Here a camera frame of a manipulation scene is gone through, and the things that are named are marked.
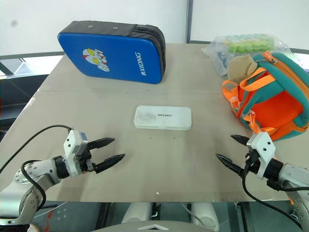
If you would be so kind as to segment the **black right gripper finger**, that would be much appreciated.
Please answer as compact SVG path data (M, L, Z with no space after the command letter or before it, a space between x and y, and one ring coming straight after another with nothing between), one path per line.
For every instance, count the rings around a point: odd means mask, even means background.
M242 136L242 135L236 135L236 134L232 134L230 135L234 140L236 140L238 143L247 146L247 142L249 141L249 137L246 136Z
M243 175L243 168L241 168L238 165L234 164L231 159L229 159L228 157L226 157L224 155L217 154L217 153L216 153L216 157L219 159L219 161L225 167L227 167L228 169L230 169L233 172L235 172L238 176L242 176Z

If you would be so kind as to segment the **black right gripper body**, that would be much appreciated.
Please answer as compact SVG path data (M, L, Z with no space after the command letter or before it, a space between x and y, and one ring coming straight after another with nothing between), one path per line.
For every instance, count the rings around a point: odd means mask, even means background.
M250 150L245 156L245 167L242 171L241 178L245 177L248 172L252 172L254 174L258 173L260 168L260 155L256 149Z

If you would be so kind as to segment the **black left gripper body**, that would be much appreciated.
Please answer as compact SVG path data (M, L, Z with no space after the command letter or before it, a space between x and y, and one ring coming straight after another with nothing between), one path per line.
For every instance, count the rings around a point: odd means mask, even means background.
M96 143L89 142L85 147L82 147L80 154L77 155L77 161L82 173L93 172L95 170L95 163L92 161L91 150L95 149Z

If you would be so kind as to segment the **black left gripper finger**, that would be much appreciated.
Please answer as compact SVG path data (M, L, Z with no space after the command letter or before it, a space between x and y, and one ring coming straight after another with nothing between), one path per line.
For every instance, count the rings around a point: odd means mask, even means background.
M125 154L114 155L105 159L99 164L95 164L94 171L98 174L101 173L120 162L125 157Z
M109 145L114 140L115 140L114 138L101 138L101 139L97 139L97 140L89 142L86 147L88 150L99 149L99 148Z

